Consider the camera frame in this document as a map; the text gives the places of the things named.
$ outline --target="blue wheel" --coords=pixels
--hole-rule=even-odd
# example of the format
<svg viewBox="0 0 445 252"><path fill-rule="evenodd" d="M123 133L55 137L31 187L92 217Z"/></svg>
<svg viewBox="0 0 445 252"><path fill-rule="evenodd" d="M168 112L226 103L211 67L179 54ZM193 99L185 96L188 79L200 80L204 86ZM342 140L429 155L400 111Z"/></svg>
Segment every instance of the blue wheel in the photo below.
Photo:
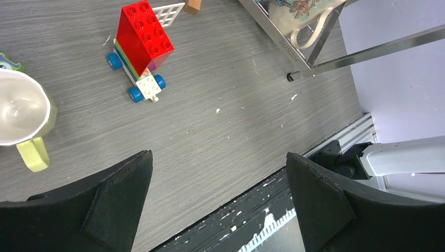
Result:
<svg viewBox="0 0 445 252"><path fill-rule="evenodd" d="M137 87L130 87L128 89L128 95L135 103L138 103L144 99L141 91Z"/></svg>
<svg viewBox="0 0 445 252"><path fill-rule="evenodd" d="M162 76L155 75L154 80L157 82L157 84L159 85L161 90L165 88L165 80L164 80L164 78L162 78Z"/></svg>
<svg viewBox="0 0 445 252"><path fill-rule="evenodd" d="M110 64L111 69L118 70L122 68L121 60L118 55L114 52L107 55L108 64Z"/></svg>

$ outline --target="white mug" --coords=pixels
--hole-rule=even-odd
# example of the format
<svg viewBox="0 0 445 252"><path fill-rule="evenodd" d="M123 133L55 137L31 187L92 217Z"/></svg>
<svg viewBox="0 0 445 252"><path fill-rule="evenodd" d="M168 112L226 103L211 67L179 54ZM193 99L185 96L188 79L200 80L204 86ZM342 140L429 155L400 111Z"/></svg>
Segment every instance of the white mug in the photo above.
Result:
<svg viewBox="0 0 445 252"><path fill-rule="evenodd" d="M49 165L41 137L54 127L56 114L54 102L38 82L0 68L0 146L15 145L33 172Z"/></svg>
<svg viewBox="0 0 445 252"><path fill-rule="evenodd" d="M328 15L346 0L270 0L269 19L296 49L307 49L316 41ZM299 45L296 37L308 24L318 19L308 42Z"/></svg>

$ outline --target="white wall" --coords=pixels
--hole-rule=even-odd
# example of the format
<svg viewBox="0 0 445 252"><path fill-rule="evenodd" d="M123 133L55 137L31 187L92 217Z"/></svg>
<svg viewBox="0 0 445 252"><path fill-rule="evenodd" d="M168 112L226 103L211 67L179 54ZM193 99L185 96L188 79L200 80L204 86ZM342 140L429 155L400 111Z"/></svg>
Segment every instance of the white wall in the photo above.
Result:
<svg viewBox="0 0 445 252"><path fill-rule="evenodd" d="M340 15L346 50L354 53L445 24L444 13L444 0L359 0ZM351 69L360 104L372 113L379 142L445 135L445 40ZM388 181L400 188L445 192L445 175L391 175Z"/></svg>

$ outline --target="black strip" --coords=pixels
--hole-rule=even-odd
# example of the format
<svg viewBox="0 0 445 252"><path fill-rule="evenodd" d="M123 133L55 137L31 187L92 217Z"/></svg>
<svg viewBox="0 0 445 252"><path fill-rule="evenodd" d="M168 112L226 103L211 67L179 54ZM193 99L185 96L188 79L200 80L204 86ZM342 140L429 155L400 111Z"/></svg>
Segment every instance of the black strip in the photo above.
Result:
<svg viewBox="0 0 445 252"><path fill-rule="evenodd" d="M238 251L263 229L268 208L275 220L293 209L285 168L238 195L152 251Z"/></svg>

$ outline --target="mug rim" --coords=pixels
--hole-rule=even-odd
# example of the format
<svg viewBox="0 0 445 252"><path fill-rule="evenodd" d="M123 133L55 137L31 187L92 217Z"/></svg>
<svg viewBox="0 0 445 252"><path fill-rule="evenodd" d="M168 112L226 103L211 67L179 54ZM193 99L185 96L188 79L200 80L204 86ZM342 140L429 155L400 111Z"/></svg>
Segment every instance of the mug rim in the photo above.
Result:
<svg viewBox="0 0 445 252"><path fill-rule="evenodd" d="M39 127L36 128L36 130L34 130L29 135L27 135L25 137L22 137L22 138L19 138L19 139L14 140L14 141L1 141L0 140L0 145L1 146L12 146L12 145L16 145L16 144L19 144L19 143L22 143L22 142L25 142L25 141L28 141L28 140L32 139L33 137L35 137L43 129L43 127L49 121L49 116L50 116L50 113L51 113L51 102L50 102L50 100L48 98L48 95L46 94L45 90L43 89L42 85L40 83L38 83L35 79L33 79L31 76L27 75L26 73L20 72L20 71L0 68L0 79L1 79L1 76L2 76L2 72L6 72L6 73L9 73L11 75L24 77L25 79L27 79L30 82L32 82L40 90L41 94L43 94L43 96L45 97L45 104L46 104L45 119L39 125Z"/></svg>

